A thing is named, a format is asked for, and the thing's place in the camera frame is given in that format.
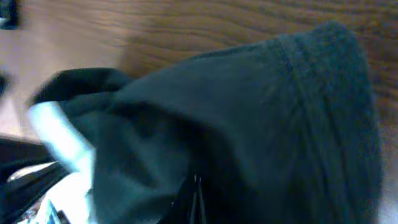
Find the wooden table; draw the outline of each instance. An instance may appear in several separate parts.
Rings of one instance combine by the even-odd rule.
[[[21,9],[22,30],[0,31],[0,61],[16,77],[21,114],[58,70],[116,67],[141,77],[201,52],[342,22],[368,53],[386,180],[398,176],[396,0],[23,0]]]

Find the dark green fabric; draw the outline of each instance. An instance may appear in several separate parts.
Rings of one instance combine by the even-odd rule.
[[[61,73],[64,82],[50,82],[36,102],[61,93],[71,75],[82,83],[123,76],[97,71]],[[100,223],[186,223],[192,191],[182,183],[193,171],[208,223],[376,217],[381,162],[367,64],[341,25],[122,80],[117,88],[82,84],[79,96],[63,87],[52,99],[96,148]]]

